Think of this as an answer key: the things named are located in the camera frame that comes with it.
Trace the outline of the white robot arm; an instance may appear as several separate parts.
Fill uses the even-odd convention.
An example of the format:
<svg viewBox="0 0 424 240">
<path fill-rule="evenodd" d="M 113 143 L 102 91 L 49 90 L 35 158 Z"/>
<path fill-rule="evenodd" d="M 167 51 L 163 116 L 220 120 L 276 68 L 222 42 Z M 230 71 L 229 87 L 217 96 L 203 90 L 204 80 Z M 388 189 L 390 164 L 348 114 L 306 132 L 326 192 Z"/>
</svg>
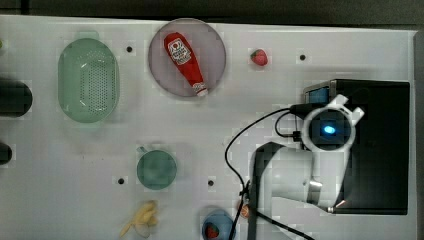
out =
<svg viewBox="0 0 424 240">
<path fill-rule="evenodd" d="M 272 199 L 285 198 L 311 204 L 331 212 L 341 192 L 356 125 L 365 112 L 346 107 L 348 98 L 337 95 L 324 106 L 293 105 L 289 112 L 303 120 L 302 149 L 268 142 L 252 157 L 247 240 L 257 240 L 258 220 L 279 230 L 282 224 L 271 218 Z"/>
</svg>

